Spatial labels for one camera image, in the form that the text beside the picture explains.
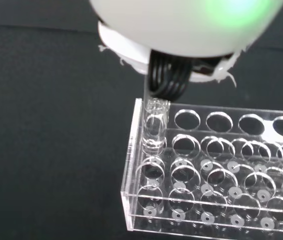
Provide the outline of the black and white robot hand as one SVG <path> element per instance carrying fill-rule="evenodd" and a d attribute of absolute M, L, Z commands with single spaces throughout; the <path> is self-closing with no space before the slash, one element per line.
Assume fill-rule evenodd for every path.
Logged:
<path fill-rule="evenodd" d="M 269 27 L 283 0 L 92 0 L 105 49 L 145 75 L 153 98 L 221 82 Z"/>

